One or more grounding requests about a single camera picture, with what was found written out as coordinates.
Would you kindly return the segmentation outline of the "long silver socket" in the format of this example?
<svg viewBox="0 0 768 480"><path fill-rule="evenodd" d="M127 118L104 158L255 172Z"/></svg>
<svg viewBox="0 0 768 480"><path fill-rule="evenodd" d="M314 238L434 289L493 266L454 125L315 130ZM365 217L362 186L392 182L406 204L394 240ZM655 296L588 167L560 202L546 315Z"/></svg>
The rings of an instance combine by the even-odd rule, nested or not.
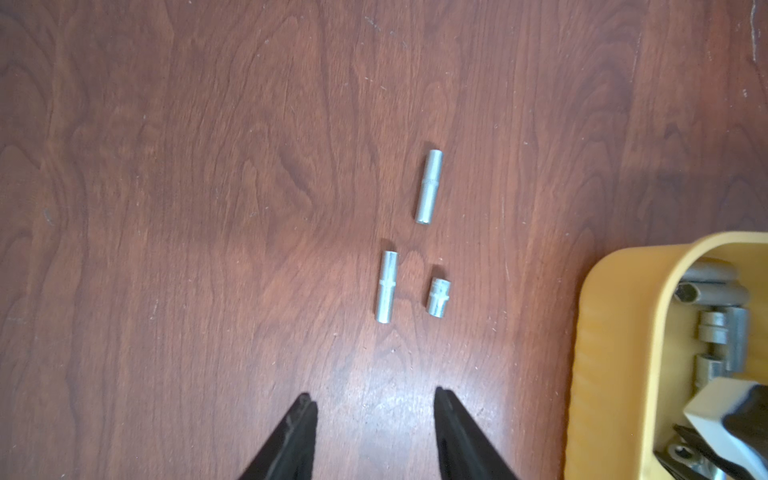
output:
<svg viewBox="0 0 768 480"><path fill-rule="evenodd" d="M737 282L680 282L674 291L674 299L686 305L738 307L749 301L750 293Z"/></svg>

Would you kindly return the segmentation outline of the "yellow plastic storage box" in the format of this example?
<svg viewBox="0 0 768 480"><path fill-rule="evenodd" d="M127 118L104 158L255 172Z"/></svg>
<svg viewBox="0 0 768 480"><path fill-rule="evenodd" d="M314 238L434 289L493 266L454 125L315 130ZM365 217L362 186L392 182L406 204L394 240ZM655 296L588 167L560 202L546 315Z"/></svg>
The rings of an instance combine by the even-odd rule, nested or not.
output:
<svg viewBox="0 0 768 480"><path fill-rule="evenodd" d="M693 243L621 249L600 260L580 292L566 479L667 479L654 456L684 422L693 395L697 309L674 300L702 257L736 267L750 293L744 380L767 381L767 236L723 232Z"/></svg>

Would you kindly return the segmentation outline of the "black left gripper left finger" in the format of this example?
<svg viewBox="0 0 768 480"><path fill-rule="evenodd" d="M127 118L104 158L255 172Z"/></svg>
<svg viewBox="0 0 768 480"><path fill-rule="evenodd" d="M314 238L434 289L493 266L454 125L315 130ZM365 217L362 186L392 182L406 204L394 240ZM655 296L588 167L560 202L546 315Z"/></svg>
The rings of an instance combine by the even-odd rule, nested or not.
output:
<svg viewBox="0 0 768 480"><path fill-rule="evenodd" d="M239 479L311 479L317 424L317 403L299 394Z"/></svg>

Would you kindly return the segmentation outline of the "short silver socket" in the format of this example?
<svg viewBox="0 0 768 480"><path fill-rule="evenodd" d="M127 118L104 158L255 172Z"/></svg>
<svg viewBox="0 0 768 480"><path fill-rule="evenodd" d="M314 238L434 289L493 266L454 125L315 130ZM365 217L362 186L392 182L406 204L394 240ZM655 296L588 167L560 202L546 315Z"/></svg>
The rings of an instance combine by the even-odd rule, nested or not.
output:
<svg viewBox="0 0 768 480"><path fill-rule="evenodd" d="M450 299L451 283L442 278L433 278L428 294L427 312L436 318L443 318Z"/></svg>
<svg viewBox="0 0 768 480"><path fill-rule="evenodd" d="M726 345L728 343L728 320L723 312L701 311L697 325L697 338L705 343Z"/></svg>

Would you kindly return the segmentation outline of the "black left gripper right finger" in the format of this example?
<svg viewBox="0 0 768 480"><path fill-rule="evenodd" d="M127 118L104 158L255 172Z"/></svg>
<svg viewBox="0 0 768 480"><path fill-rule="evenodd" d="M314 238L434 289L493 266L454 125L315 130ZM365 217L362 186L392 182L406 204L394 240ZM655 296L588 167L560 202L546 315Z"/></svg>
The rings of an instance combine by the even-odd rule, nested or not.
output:
<svg viewBox="0 0 768 480"><path fill-rule="evenodd" d="M434 424L442 479L517 479L452 390L436 388Z"/></svg>

